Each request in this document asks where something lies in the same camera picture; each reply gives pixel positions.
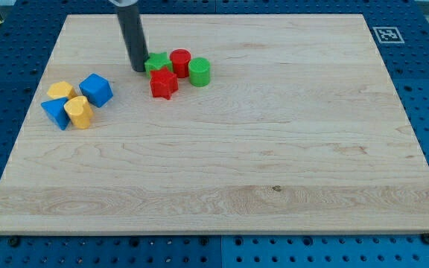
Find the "light grey rod mount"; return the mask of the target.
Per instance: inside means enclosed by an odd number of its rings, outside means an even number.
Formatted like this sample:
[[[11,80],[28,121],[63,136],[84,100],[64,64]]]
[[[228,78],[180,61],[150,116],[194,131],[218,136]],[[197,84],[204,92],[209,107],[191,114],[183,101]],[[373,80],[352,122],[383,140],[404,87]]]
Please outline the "light grey rod mount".
[[[109,0],[116,7],[129,7],[137,4],[139,0]]]

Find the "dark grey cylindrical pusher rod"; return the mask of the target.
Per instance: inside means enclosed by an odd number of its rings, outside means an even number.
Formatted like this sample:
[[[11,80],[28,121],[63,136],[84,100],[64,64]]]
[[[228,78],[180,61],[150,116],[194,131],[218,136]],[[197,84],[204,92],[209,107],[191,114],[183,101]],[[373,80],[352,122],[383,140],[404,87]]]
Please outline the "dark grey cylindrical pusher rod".
[[[144,63],[149,56],[139,6],[137,3],[119,3],[116,10],[132,69],[145,72]]]

